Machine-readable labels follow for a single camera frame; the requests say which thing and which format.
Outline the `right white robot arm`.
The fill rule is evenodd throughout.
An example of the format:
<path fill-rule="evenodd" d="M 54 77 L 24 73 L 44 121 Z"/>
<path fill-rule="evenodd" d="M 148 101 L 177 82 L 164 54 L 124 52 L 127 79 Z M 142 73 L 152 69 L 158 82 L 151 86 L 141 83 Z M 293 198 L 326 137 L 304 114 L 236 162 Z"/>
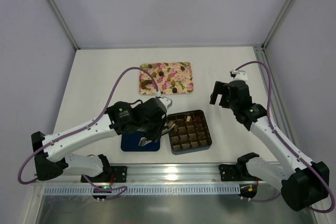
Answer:
<path fill-rule="evenodd" d="M 309 208 L 326 198 L 331 199 L 332 208 L 335 206 L 328 166 L 314 162 L 278 129 L 268 109 L 252 102 L 245 81 L 216 81 L 210 104 L 215 104 L 217 98 L 220 98 L 219 106 L 231 109 L 237 122 L 259 138 L 279 162 L 273 165 L 254 152 L 245 154 L 234 165 L 219 166 L 223 181 L 263 180 L 277 189 L 294 211 Z"/>

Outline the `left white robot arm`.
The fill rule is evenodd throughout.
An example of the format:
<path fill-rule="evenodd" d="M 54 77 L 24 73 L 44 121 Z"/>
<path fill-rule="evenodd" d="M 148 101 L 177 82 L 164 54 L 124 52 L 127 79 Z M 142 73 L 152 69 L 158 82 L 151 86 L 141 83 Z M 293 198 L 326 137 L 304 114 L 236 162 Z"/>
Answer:
<path fill-rule="evenodd" d="M 142 133 L 152 142 L 160 140 L 166 124 L 166 114 L 172 106 L 167 97 L 155 97 L 135 103 L 117 102 L 108 107 L 100 118 L 70 130 L 45 135 L 31 135 L 37 179 L 47 181 L 60 175 L 80 176 L 81 182 L 105 183 L 112 167 L 103 154 L 83 156 L 74 152 L 106 138 L 122 134 Z"/>

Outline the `dark chocolate box with dividers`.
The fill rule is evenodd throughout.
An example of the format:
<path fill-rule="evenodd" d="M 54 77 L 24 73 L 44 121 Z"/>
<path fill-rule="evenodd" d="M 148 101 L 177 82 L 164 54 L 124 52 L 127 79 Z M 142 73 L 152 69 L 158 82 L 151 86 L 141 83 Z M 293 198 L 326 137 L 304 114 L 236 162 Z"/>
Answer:
<path fill-rule="evenodd" d="M 174 155 L 204 151 L 211 147 L 212 138 L 202 110 L 174 113 L 167 116 L 167 124 L 179 124 L 177 132 L 168 134 Z"/>

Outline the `dark blue box lid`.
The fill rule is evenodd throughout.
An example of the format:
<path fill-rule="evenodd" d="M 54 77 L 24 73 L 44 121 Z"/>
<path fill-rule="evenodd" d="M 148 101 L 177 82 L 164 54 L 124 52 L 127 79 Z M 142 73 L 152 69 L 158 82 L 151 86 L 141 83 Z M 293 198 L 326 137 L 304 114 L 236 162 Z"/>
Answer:
<path fill-rule="evenodd" d="M 142 132 L 123 133 L 121 136 L 121 150 L 124 152 L 156 152 L 160 149 L 160 142 L 139 146 L 139 140 L 142 137 Z"/>

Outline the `floral rectangular tray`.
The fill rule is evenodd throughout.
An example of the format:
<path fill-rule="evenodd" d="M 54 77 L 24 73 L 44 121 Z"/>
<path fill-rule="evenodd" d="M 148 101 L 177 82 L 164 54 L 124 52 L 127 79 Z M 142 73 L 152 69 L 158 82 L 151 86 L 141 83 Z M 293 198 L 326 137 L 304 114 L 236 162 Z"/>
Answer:
<path fill-rule="evenodd" d="M 156 88 L 162 94 L 189 94 L 194 91 L 193 74 L 190 62 L 155 62 L 143 63 L 140 68 L 146 70 L 151 76 L 143 71 L 139 74 L 139 94 L 153 95 Z M 163 71 L 164 76 L 159 76 L 159 72 Z M 141 89 L 141 84 L 145 80 L 152 80 L 152 84 L 146 85 L 146 89 Z M 177 93 L 173 93 L 172 89 L 177 88 Z"/>

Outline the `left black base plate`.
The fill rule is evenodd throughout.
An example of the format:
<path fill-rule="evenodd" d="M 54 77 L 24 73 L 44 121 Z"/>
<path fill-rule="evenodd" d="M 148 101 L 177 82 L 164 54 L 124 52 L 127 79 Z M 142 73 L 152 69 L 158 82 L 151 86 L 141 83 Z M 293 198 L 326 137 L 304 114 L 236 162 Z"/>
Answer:
<path fill-rule="evenodd" d="M 127 181 L 127 166 L 109 166 L 103 169 L 103 172 L 95 177 L 87 178 L 92 183 L 125 183 Z"/>

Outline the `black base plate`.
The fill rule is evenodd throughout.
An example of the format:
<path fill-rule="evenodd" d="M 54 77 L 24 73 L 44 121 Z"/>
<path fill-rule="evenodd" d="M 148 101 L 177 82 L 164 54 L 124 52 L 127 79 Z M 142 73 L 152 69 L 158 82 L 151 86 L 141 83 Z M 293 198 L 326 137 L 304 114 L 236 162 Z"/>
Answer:
<path fill-rule="evenodd" d="M 218 166 L 222 182 L 253 181 L 245 164 L 220 164 Z"/>
<path fill-rule="evenodd" d="M 92 183 L 125 183 L 127 181 L 127 166 L 109 166 L 103 169 L 103 172 L 95 177 L 87 178 Z"/>

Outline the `aluminium mounting rail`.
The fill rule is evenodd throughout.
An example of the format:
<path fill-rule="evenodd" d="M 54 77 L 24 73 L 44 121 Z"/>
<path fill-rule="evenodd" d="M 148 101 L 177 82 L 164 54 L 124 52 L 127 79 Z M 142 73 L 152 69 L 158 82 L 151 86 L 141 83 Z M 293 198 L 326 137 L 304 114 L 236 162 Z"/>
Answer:
<path fill-rule="evenodd" d="M 115 164 L 127 166 L 127 181 L 114 184 L 220 182 L 219 163 Z"/>

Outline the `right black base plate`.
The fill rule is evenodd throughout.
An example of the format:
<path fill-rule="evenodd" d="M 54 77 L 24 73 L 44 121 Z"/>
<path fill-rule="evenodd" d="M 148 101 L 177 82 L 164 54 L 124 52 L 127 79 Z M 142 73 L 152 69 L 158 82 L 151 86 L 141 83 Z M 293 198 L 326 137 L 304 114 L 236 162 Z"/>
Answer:
<path fill-rule="evenodd" d="M 220 164 L 218 166 L 222 182 L 253 181 L 245 164 Z"/>

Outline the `right aluminium frame post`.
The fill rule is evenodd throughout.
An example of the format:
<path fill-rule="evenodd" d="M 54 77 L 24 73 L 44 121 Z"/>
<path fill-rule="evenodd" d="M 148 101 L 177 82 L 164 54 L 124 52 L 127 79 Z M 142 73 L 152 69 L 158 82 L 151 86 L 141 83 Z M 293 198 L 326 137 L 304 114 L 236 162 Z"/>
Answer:
<path fill-rule="evenodd" d="M 263 44 L 262 49 L 266 50 L 267 47 L 270 45 L 273 37 L 275 36 L 276 32 L 280 28 L 281 24 L 285 20 L 286 16 L 288 15 L 289 11 L 291 10 L 293 4 L 296 0 L 285 0 L 284 4 L 282 5 L 278 15 L 276 16 L 276 19 L 274 20 Z"/>

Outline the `aluminium frame post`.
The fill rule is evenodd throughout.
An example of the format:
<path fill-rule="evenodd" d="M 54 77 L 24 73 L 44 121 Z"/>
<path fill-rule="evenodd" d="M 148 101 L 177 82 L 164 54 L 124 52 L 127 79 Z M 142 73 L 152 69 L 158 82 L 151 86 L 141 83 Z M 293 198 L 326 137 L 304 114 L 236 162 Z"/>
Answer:
<path fill-rule="evenodd" d="M 48 3 L 52 13 L 54 14 L 57 22 L 59 23 L 59 25 L 62 27 L 65 35 L 67 36 L 68 40 L 70 41 L 70 43 L 72 44 L 72 47 L 74 48 L 74 50 L 79 50 L 80 47 L 78 46 L 78 43 L 76 42 L 69 26 L 67 25 L 60 9 L 58 8 L 55 0 L 46 0 L 46 2 Z"/>
<path fill-rule="evenodd" d="M 276 19 L 274 20 L 263 44 L 262 49 L 266 50 L 267 47 L 270 45 L 273 37 L 275 36 L 276 32 L 280 28 L 281 24 L 285 20 L 286 16 L 288 15 L 289 11 L 291 10 L 293 4 L 296 0 L 285 0 L 284 4 L 282 5 L 278 15 L 276 16 Z"/>

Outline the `left aluminium frame post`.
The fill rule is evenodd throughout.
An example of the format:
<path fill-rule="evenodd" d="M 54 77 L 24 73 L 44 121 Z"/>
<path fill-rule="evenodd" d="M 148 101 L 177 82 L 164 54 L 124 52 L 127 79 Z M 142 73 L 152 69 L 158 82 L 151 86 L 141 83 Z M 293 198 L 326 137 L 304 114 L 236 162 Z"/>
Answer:
<path fill-rule="evenodd" d="M 59 25 L 62 27 L 65 35 L 67 36 L 68 40 L 70 41 L 70 43 L 72 44 L 72 47 L 74 48 L 74 50 L 79 50 L 80 47 L 78 46 L 78 43 L 76 42 L 69 26 L 67 25 L 60 9 L 58 8 L 55 0 L 46 0 L 46 2 L 48 3 L 52 13 L 54 14 L 57 22 L 59 23 Z"/>

